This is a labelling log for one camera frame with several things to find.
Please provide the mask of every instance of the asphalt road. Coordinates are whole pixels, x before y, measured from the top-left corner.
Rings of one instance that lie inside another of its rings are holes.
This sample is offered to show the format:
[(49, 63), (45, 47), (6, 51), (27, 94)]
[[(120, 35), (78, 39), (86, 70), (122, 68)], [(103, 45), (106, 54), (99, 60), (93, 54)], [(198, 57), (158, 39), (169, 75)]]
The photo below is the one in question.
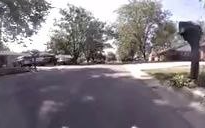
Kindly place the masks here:
[(0, 77), (0, 128), (193, 128), (122, 66)]

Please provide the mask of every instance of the mailbox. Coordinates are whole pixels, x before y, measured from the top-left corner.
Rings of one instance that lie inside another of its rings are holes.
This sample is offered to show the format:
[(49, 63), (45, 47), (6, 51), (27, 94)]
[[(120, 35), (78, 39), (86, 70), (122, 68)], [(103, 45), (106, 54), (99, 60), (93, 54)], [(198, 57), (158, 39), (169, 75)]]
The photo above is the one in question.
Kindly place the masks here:
[(179, 34), (191, 46), (191, 73), (190, 77), (197, 80), (199, 74), (200, 52), (199, 44), (202, 36), (201, 26), (188, 21), (179, 23)]

